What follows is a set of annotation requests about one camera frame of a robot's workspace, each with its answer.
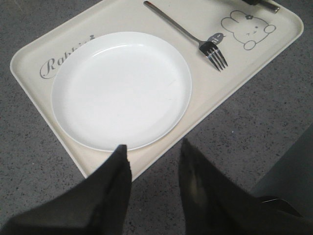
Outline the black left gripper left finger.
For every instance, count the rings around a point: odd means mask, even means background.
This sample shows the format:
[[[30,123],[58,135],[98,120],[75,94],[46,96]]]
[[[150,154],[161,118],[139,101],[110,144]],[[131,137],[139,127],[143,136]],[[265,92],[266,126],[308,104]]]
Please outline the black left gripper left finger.
[[[2,235],[120,235],[132,186],[126,145],[88,178],[57,198],[18,214]]]

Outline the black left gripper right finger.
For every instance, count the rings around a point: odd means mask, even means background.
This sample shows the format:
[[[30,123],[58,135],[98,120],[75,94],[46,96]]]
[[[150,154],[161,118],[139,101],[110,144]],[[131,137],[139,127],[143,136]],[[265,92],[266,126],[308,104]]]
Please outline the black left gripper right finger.
[[[276,210],[220,172],[188,139],[179,158],[179,188],[188,235],[311,235],[310,220]]]

